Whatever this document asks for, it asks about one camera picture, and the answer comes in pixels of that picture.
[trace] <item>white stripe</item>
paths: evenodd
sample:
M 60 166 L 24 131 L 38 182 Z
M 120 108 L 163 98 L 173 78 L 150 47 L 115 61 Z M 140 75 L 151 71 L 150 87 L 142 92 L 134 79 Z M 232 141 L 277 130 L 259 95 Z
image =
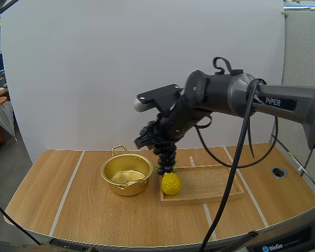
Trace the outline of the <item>white stripe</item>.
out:
M 54 234 L 55 227 L 56 227 L 56 224 L 57 224 L 59 215 L 60 215 L 60 213 L 61 213 L 61 211 L 62 211 L 62 207 L 63 207 L 63 205 L 64 205 L 64 201 L 65 201 L 65 199 L 66 199 L 66 197 L 67 197 L 67 195 L 68 195 L 69 189 L 70 189 L 70 187 L 71 187 L 71 184 L 72 184 L 73 179 L 74 179 L 74 177 L 75 177 L 75 175 L 76 175 L 76 173 L 77 173 L 78 167 L 79 167 L 79 165 L 80 165 L 80 162 L 81 162 L 82 159 L 83 159 L 84 154 L 85 154 L 85 151 L 82 151 L 82 154 L 80 155 L 80 158 L 79 158 L 78 163 L 77 163 L 77 165 L 76 165 L 76 167 L 75 167 L 75 169 L 74 169 L 74 172 L 73 172 L 72 175 L 71 175 L 71 178 L 70 178 L 70 180 L 69 180 L 69 183 L 68 183 L 68 185 L 67 185 L 67 188 L 65 189 L 65 192 L 64 192 L 64 195 L 63 195 L 63 197 L 62 197 L 61 203 L 59 204 L 59 207 L 58 207 L 58 210 L 57 210 L 57 213 L 56 213 L 54 222 L 52 223 L 52 227 L 51 227 L 50 232 L 49 232 L 49 236 L 50 236 L 50 237 L 52 237 L 53 234 Z
M 212 224 L 212 219 L 211 219 L 211 215 L 210 215 L 210 211 L 209 211 L 208 205 L 207 204 L 203 204 L 203 207 L 204 207 L 206 219 L 208 220 L 208 224 L 209 224 L 209 227 L 210 227 L 211 224 Z M 216 231 L 213 231 L 211 236 L 212 236 L 212 240 L 217 240 Z
M 194 160 L 193 160 L 192 156 L 189 157 L 189 160 L 190 160 L 191 166 L 195 166 L 195 163 L 194 163 Z
M 194 159 L 193 159 L 192 156 L 189 157 L 189 160 L 190 160 L 191 166 L 195 166 Z M 208 224 L 209 224 L 209 226 L 211 226 L 212 219 L 211 219 L 211 215 L 210 215 L 210 211 L 209 211 L 208 205 L 207 204 L 203 204 L 203 207 L 204 207 L 204 212 L 205 212 Z M 217 236 L 216 236 L 216 232 L 215 231 L 213 231 L 213 233 L 212 233 L 212 240 L 217 240 Z
M 225 146 L 223 146 L 223 148 L 224 148 L 224 150 L 225 150 L 225 152 L 226 152 L 226 155 L 229 157 L 229 159 L 230 159 L 230 161 L 231 161 L 231 163 L 232 163 L 232 162 L 233 162 L 233 159 L 232 159 L 230 153 L 227 151 L 227 149 L 225 148 Z M 258 202 L 256 201 L 256 198 L 254 198 L 254 195 L 253 195 L 253 193 L 252 193 L 250 187 L 248 187 L 248 184 L 246 183 L 246 180 L 244 179 L 244 177 L 243 177 L 243 175 L 242 175 L 242 173 L 240 172 L 239 169 L 237 169 L 237 173 L 238 173 L 238 175 L 240 176 L 240 179 L 241 179 L 241 181 L 243 182 L 243 184 L 244 184 L 244 186 L 245 186 L 245 188 L 246 188 L 248 194 L 250 195 L 250 197 L 251 197 L 251 199 L 252 199 L 252 201 L 253 201 L 253 204 L 256 206 L 256 209 L 257 209 L 257 211 L 258 211 L 258 213 L 259 213 L 259 215 L 260 215 L 260 218 L 261 218 L 261 220 L 263 221 L 265 227 L 268 227 L 269 225 L 268 225 L 268 223 L 267 223 L 267 220 L 266 220 L 266 218 L 265 218 L 263 212 L 261 211 L 260 206 L 259 206 Z

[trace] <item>black cable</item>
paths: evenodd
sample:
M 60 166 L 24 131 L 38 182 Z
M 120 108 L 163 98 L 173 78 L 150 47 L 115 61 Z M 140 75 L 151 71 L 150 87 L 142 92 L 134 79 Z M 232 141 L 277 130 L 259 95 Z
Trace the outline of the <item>black cable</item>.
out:
M 306 169 L 306 167 L 307 167 L 307 165 L 308 165 L 308 163 L 309 163 L 310 157 L 311 157 L 311 155 L 312 155 L 312 153 L 313 153 L 313 150 L 309 151 L 307 160 L 306 160 L 305 164 L 302 165 L 301 162 L 293 155 L 293 153 L 291 153 L 291 152 L 289 151 L 289 149 L 288 149 L 279 139 L 277 139 L 277 142 L 278 142 L 278 144 L 280 144 L 280 146 L 281 146 L 289 155 L 292 155 L 292 156 L 294 157 L 294 159 L 299 163 L 299 165 L 301 165 L 304 169 Z
M 218 208 L 218 211 L 217 211 L 217 214 L 215 216 L 215 219 L 214 221 L 212 222 L 203 242 L 202 242 L 202 245 L 199 249 L 199 252 L 203 252 L 204 251 L 204 248 L 207 244 L 207 242 L 209 241 L 210 239 L 210 236 L 211 234 L 213 233 L 213 231 L 215 230 L 221 216 L 222 216 L 222 213 L 224 211 L 224 208 L 225 208 L 225 205 L 227 203 L 227 199 L 229 197 L 229 194 L 230 194 L 230 191 L 231 191 L 231 187 L 232 187 L 232 184 L 233 184 L 233 180 L 234 180 L 234 177 L 235 177 L 235 174 L 236 174 L 236 170 L 237 170 L 237 167 L 238 167 L 238 162 L 239 162 L 239 159 L 240 159 L 240 155 L 242 153 L 242 149 L 243 149 L 243 146 L 244 146 L 244 140 L 245 140 L 245 136 L 246 136 L 246 133 L 247 133 L 247 127 L 248 127 L 248 122 L 250 120 L 250 116 L 251 116 L 251 111 L 252 111 L 252 104 L 253 104 L 253 97 L 256 93 L 256 89 L 257 89 L 257 86 L 258 84 L 260 83 L 260 80 L 259 79 L 254 79 L 251 81 L 250 83 L 250 86 L 251 86 L 251 90 L 250 90 L 250 97 L 251 99 L 248 99 L 247 100 L 247 104 L 246 104 L 246 111 L 245 111 L 245 116 L 244 116 L 244 120 L 243 120 L 243 125 L 241 126 L 241 131 L 240 131 L 240 135 L 239 135 L 239 139 L 238 139 L 238 144 L 237 144 L 237 149 L 236 149 L 236 153 L 235 153 L 235 156 L 233 158 L 233 162 L 232 162 L 232 165 L 231 165 L 231 170 L 230 170 L 230 173 L 229 173 L 229 177 L 227 179 L 227 183 L 226 183 L 226 187 L 225 187 L 225 190 L 224 190 L 224 194 L 223 194 L 223 197 L 222 197 L 222 201 L 220 202 L 220 205 L 219 205 L 219 208 Z
M 28 235 L 34 242 L 36 242 L 37 245 L 42 245 L 34 236 L 32 236 L 30 233 L 28 233 L 23 227 L 21 227 L 19 224 L 17 224 L 6 212 L 0 207 L 0 212 L 11 222 L 16 226 L 18 229 L 20 229 L 23 233 Z
M 6 4 L 5 6 L 3 6 L 0 9 L 0 15 L 5 12 L 6 10 L 8 10 L 10 7 L 12 7 L 14 4 L 16 4 L 19 0 L 12 0 L 10 1 L 8 4 Z
M 269 148 L 269 150 L 265 153 L 265 155 L 262 156 L 260 159 L 258 159 L 257 161 L 255 161 L 255 162 L 253 162 L 253 163 L 237 166 L 238 169 L 250 167 L 250 166 L 253 166 L 253 165 L 257 164 L 257 163 L 260 163 L 262 160 L 265 159 L 265 157 L 268 156 L 268 154 L 273 150 L 273 148 L 274 148 L 274 146 L 275 146 L 275 143 L 276 143 L 276 141 L 277 141 L 277 137 L 278 137 L 278 126 L 279 126 L 279 125 L 278 125 L 278 118 L 275 117 L 275 136 L 274 136 L 274 141 L 273 141 L 271 147 Z M 195 125 L 195 128 L 196 128 L 196 131 L 197 131 L 199 140 L 201 141 L 201 143 L 202 143 L 204 149 L 206 150 L 206 152 L 207 152 L 214 160 L 216 160 L 218 163 L 220 163 L 220 164 L 222 164 L 222 165 L 224 165 L 224 166 L 226 166 L 226 167 L 231 168 L 232 165 L 227 164 L 227 163 L 224 163 L 223 161 L 221 161 L 219 158 L 217 158 L 217 157 L 209 150 L 209 148 L 206 146 L 206 144 L 205 144 L 205 142 L 204 142 L 204 140 L 203 140 L 202 134 L 201 134 L 201 132 L 200 132 L 198 126 Z
M 305 168 L 305 169 L 306 169 L 306 167 L 307 167 L 307 164 L 309 163 L 309 160 L 310 160 L 310 157 L 311 157 L 311 155 L 312 155 L 312 153 L 313 153 L 313 150 L 311 150 L 311 151 L 309 152 L 309 154 L 308 154 L 307 160 L 306 160 L 306 162 L 305 162 L 305 164 L 304 164 L 304 167 L 303 167 L 303 168 Z

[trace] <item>gray wall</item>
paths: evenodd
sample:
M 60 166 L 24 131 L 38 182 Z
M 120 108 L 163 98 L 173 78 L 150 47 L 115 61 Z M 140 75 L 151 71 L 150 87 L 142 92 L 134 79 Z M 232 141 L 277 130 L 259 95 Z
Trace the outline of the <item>gray wall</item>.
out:
M 136 95 L 183 87 L 196 69 L 213 74 L 215 56 L 279 85 L 281 11 L 282 0 L 19 1 L 1 15 L 1 35 L 31 160 L 48 149 L 135 149 L 134 138 L 157 113 L 136 112 Z M 251 122 L 254 143 L 268 142 L 273 118 L 258 113 Z M 208 146 L 235 145 L 241 124 L 216 113 L 203 136 Z M 194 129 L 177 146 L 202 147 Z
M 283 85 L 315 86 L 315 11 L 286 11 Z M 304 164 L 309 154 L 302 125 L 279 120 L 279 140 Z M 315 180 L 315 150 L 307 166 Z

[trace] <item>metal pot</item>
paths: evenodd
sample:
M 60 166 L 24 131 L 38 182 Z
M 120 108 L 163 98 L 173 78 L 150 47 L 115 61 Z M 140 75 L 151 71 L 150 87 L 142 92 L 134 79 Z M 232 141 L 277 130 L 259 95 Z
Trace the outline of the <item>metal pot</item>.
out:
M 124 154 L 114 154 L 116 148 L 124 148 Z M 128 153 L 124 145 L 112 149 L 112 157 L 101 166 L 101 175 L 115 193 L 132 196 L 145 190 L 153 172 L 152 162 L 144 156 Z

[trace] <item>desk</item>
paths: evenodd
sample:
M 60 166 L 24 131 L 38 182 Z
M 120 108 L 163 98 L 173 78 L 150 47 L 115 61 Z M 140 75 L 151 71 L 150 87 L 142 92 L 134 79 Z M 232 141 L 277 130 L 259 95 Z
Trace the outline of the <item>desk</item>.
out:
M 0 97 L 1 96 L 6 96 L 8 98 L 8 101 L 10 101 L 9 99 L 9 93 L 8 93 L 8 88 L 5 88 L 3 90 L 0 91 Z
M 255 144 L 256 159 L 269 144 Z M 211 148 L 230 163 L 235 147 Z M 152 151 L 132 151 L 157 166 Z M 253 162 L 245 146 L 241 164 Z M 146 190 L 123 197 L 111 192 L 100 175 L 111 151 L 44 152 L 30 169 L 6 211 L 22 227 L 47 236 L 116 246 L 168 246 L 200 243 L 219 203 L 161 207 L 159 178 L 154 171 Z M 204 149 L 177 150 L 177 165 L 217 164 Z M 272 167 L 288 177 L 276 179 Z M 237 177 L 246 196 L 228 201 L 212 239 L 257 230 L 301 214 L 315 206 L 315 195 L 285 157 L 274 148 L 259 164 L 241 169 Z

